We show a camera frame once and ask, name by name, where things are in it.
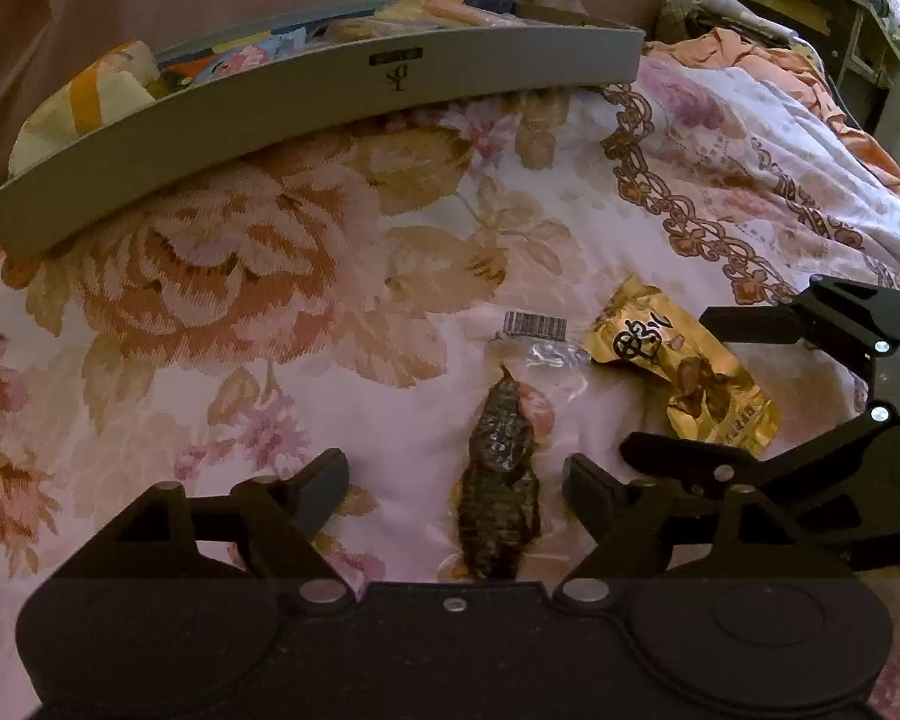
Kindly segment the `white orange striped snack bag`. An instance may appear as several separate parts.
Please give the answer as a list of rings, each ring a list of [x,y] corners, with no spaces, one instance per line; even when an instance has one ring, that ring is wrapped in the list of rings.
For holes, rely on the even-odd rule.
[[[148,44],[133,41],[98,57],[25,119],[11,149],[14,179],[65,146],[155,101],[160,71]]]

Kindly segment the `orange crumpled blanket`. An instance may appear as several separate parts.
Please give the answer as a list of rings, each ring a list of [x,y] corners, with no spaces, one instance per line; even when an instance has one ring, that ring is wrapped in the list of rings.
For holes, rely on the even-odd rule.
[[[792,49],[766,49],[731,29],[715,28],[676,44],[650,41],[644,54],[673,60],[686,68],[739,68],[758,82],[774,83],[797,99],[836,135],[855,160],[900,198],[900,167],[870,133],[854,127],[839,107],[831,86],[811,62]]]

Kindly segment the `dark dried meat clear packet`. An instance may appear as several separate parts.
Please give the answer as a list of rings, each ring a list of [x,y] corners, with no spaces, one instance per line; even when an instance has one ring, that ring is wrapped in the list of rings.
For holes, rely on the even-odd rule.
[[[481,362],[479,401],[450,488],[453,582],[512,582],[553,531],[559,413],[589,388],[590,358],[564,317],[481,304],[464,319]]]

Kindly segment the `grey snack tray box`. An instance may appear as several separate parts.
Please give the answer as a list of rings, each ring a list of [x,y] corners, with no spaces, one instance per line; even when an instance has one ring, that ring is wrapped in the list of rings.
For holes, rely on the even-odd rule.
[[[224,76],[119,117],[0,187],[0,245],[35,257],[212,166],[375,115],[524,89],[630,82],[644,31],[515,4],[515,26],[331,44]]]

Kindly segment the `blue white snack packet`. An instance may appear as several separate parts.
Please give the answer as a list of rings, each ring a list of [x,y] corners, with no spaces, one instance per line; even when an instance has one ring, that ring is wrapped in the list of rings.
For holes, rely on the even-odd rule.
[[[278,32],[278,34],[267,34],[260,37],[260,39],[251,41],[251,43],[231,47],[224,54],[216,55],[196,75],[194,84],[202,85],[203,83],[214,82],[214,80],[219,80],[219,78],[240,75],[240,73],[245,73],[245,71],[255,70],[255,68],[272,64],[272,62],[287,59],[290,54],[303,49],[306,45],[307,30],[305,28],[295,28],[292,31]]]

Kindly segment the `gold snack packet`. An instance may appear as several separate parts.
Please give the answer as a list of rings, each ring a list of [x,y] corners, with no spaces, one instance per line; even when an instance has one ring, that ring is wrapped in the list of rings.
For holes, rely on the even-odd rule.
[[[681,439],[759,457],[781,413],[740,360],[662,289],[630,277],[616,289],[583,348],[596,364],[630,364],[670,386],[667,415]]]

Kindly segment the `yellow snack wrapper in tray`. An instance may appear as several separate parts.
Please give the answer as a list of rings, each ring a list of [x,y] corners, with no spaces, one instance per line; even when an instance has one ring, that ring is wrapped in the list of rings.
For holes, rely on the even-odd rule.
[[[497,15],[492,11],[466,5],[464,0],[400,0],[375,11],[390,21],[427,21],[445,26],[494,26]]]

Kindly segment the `dark wooden side table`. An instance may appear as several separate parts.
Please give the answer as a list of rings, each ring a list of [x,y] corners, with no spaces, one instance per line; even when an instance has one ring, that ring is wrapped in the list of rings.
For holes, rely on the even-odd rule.
[[[866,0],[738,0],[756,15],[795,29],[820,54],[850,114],[875,135],[900,75],[900,47]]]

